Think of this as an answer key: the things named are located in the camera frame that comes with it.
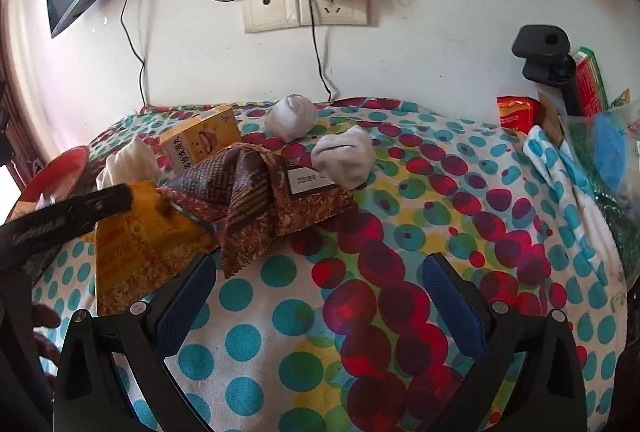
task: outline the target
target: polka dot fabric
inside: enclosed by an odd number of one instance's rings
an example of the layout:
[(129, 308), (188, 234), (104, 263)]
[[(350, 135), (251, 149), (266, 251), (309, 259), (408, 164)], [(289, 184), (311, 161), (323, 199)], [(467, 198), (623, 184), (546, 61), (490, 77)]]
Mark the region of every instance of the polka dot fabric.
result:
[[(590, 241), (584, 207), (571, 206), (580, 175), (541, 136), (524, 142), (412, 102), (359, 98), (318, 105), (318, 124), (287, 145), (264, 128), (271, 105), (234, 104), (244, 141), (310, 165), (318, 138), (357, 123), (371, 134), (376, 161), (354, 192), (357, 213), (278, 240), (232, 279), (220, 275), (179, 353), (166, 360), (214, 430), (257, 432), (269, 423), (280, 432), (414, 432), (432, 423), (472, 361), (420, 284), (431, 252), (490, 301), (526, 314), (564, 310), (590, 431), (606, 420), (624, 346), (622, 267)], [(172, 173), (158, 135), (210, 107), (127, 117), (91, 144), (92, 159), (139, 137), (158, 154), (165, 181)], [(34, 286), (33, 299), (63, 318), (49, 332), (59, 346), (73, 310), (95, 309), (94, 252), (91, 236), (68, 243)], [(511, 365), (484, 426), (499, 421), (522, 361)], [(126, 360), (116, 355), (116, 363), (140, 421), (158, 428)]]

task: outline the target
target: red bowl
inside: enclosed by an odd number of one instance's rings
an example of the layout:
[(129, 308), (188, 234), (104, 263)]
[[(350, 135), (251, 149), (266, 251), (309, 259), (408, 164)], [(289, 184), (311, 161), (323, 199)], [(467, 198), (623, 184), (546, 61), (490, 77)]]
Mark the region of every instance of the red bowl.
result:
[(45, 199), (53, 195), (57, 202), (68, 199), (84, 174), (88, 160), (89, 148), (85, 145), (63, 152), (30, 181), (18, 201), (37, 203), (40, 194), (44, 194)]

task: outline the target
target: yellow box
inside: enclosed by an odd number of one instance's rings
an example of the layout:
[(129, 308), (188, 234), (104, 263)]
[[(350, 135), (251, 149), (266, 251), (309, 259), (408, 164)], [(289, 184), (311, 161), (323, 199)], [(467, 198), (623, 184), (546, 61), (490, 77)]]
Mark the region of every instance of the yellow box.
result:
[(182, 174), (240, 138), (233, 108), (222, 104), (162, 133), (160, 145), (175, 173)]

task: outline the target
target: human hand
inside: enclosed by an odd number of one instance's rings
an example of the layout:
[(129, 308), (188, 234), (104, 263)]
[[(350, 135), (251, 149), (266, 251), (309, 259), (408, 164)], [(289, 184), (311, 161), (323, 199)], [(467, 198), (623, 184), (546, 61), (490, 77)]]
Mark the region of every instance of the human hand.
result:
[[(60, 317), (49, 306), (45, 304), (34, 304), (31, 309), (31, 315), (33, 317), (33, 327), (46, 327), (49, 329), (55, 329), (60, 326)], [(60, 351), (48, 338), (40, 333), (33, 332), (33, 339), (36, 342), (36, 348), (38, 349), (38, 356), (46, 358), (53, 362), (58, 367), (60, 361)], [(51, 386), (54, 385), (56, 377), (53, 374), (45, 373), (45, 376), (49, 380)]]

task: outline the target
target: metal screw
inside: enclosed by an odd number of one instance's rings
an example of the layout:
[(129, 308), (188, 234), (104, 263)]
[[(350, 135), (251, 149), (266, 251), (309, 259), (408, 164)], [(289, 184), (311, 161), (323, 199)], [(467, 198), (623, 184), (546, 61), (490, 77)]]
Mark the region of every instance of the metal screw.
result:
[(79, 309), (74, 313), (74, 322), (82, 322), (86, 318), (86, 309)]
[(146, 302), (143, 302), (142, 300), (139, 302), (134, 302), (133, 304), (131, 304), (131, 306), (129, 307), (129, 312), (132, 315), (141, 315), (146, 311)]
[(554, 309), (553, 311), (551, 311), (551, 316), (558, 322), (564, 322), (566, 320), (564, 311), (560, 311), (559, 309)]
[(491, 309), (493, 309), (498, 315), (504, 315), (509, 310), (509, 304), (502, 300), (496, 300), (491, 304)]

